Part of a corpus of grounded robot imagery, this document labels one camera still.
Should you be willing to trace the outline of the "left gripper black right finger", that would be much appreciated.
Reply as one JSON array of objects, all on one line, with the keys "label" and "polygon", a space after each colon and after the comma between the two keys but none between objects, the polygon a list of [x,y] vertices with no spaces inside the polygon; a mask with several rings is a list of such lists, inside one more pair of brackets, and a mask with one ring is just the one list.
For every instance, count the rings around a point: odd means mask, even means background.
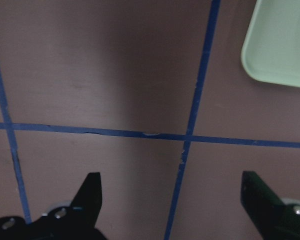
[{"label": "left gripper black right finger", "polygon": [[240,202],[264,240],[300,240],[300,200],[280,198],[254,171],[243,171]]}]

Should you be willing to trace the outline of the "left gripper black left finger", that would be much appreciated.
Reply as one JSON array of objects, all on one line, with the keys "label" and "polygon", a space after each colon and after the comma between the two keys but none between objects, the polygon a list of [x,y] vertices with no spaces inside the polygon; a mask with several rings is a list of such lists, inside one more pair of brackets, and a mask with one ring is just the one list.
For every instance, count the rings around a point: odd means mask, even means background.
[{"label": "left gripper black left finger", "polygon": [[1,217],[0,240],[104,240],[95,228],[101,207],[101,175],[91,172],[68,206],[56,207],[32,223],[20,216]]}]

